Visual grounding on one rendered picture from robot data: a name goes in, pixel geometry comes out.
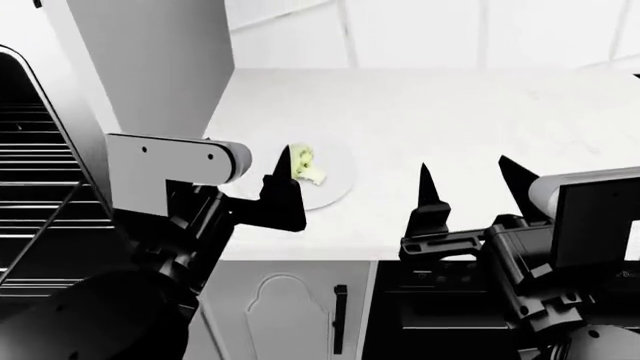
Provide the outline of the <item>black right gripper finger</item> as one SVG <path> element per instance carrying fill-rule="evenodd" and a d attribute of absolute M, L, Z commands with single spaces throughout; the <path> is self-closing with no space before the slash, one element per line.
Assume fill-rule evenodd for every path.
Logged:
<path fill-rule="evenodd" d="M 451 206 L 440 199 L 428 167 L 421 164 L 418 204 L 410 214 L 405 237 L 448 233 L 447 220 L 450 212 Z"/>
<path fill-rule="evenodd" d="M 529 198 L 529 189 L 539 176 L 505 155 L 499 158 L 498 165 L 523 218 L 541 218 L 541 211 Z"/>

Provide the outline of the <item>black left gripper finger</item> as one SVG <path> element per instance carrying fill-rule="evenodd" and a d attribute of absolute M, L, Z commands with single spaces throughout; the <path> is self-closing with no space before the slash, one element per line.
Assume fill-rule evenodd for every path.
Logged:
<path fill-rule="evenodd" d="M 261 227 L 288 232 L 306 228 L 306 215 L 299 183 L 291 176 L 290 146 L 285 146 L 274 170 L 262 179 L 259 193 Z"/>

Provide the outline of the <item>green broccoli floret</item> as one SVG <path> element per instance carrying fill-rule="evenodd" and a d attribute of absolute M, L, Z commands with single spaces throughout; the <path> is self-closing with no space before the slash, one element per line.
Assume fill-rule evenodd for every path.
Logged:
<path fill-rule="evenodd" d="M 306 180 L 313 185 L 320 186 L 326 180 L 326 173 L 314 164 L 314 151 L 306 143 L 293 143 L 289 145 L 291 178 Z"/>

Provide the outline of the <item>open dishwasher rack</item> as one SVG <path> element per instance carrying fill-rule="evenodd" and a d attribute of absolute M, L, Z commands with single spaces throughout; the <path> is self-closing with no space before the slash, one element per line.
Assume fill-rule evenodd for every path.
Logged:
<path fill-rule="evenodd" d="M 91 200 L 106 206 L 52 102 L 26 59 L 0 45 L 0 106 L 44 107 L 80 164 L 75 183 L 0 182 L 0 202 Z M 31 239 L 0 239 L 0 302 L 37 302 L 78 281 L 129 265 L 128 253 L 112 229 L 41 230 Z"/>

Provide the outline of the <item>round white plate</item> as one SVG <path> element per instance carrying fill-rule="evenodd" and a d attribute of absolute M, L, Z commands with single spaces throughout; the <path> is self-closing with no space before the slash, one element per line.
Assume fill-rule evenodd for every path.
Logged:
<path fill-rule="evenodd" d="M 262 188 L 262 178 L 273 173 L 284 146 L 305 143 L 313 150 L 313 167 L 325 174 L 324 181 L 315 185 L 309 179 L 299 179 L 304 209 L 314 211 L 336 203 L 356 182 L 356 164 L 349 147 L 330 137 L 282 137 L 269 143 L 250 146 L 253 163 L 241 179 L 221 190 L 232 197 L 255 199 Z"/>

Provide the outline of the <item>black dishwasher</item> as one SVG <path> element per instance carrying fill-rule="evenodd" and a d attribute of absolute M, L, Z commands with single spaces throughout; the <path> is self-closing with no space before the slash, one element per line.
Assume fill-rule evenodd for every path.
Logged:
<path fill-rule="evenodd" d="M 362 360 L 532 360 L 475 260 L 378 263 Z"/>

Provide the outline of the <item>white arched cabinet door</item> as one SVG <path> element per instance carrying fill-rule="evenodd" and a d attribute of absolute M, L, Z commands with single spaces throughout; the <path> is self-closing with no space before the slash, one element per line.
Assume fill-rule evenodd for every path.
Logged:
<path fill-rule="evenodd" d="M 222 260 L 200 297 L 185 360 L 362 360 L 377 263 Z M 343 353 L 334 287 L 346 284 Z"/>

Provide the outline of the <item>tall white cabinet panel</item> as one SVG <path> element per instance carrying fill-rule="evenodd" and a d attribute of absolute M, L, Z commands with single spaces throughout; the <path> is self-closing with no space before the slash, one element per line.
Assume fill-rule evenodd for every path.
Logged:
<path fill-rule="evenodd" d="M 68 0 L 120 131 L 201 139 L 234 72 L 225 0 Z"/>

